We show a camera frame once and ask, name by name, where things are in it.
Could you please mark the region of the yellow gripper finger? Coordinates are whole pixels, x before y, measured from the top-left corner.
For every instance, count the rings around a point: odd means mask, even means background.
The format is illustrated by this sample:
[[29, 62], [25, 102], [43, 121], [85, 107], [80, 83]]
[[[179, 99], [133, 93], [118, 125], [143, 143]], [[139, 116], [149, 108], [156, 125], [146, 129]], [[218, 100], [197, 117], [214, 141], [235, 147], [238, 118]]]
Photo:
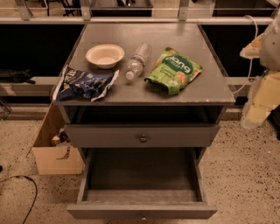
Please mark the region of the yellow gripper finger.
[[269, 71], [265, 76], [257, 76], [248, 92], [241, 126], [244, 129], [254, 129], [263, 124], [271, 111], [280, 105], [280, 72]]
[[263, 37], [264, 34], [262, 33], [258, 35], [256, 38], [254, 38], [247, 46], [245, 46], [240, 51], [240, 56], [249, 60], [259, 58]]

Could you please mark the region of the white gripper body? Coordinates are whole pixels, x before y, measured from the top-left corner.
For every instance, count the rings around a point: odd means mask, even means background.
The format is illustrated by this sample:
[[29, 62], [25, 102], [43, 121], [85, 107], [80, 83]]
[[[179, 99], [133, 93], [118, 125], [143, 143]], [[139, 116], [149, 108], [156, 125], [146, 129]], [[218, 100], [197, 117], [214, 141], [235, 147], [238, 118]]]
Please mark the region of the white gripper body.
[[260, 64], [271, 71], [280, 71], [280, 12], [263, 33]]

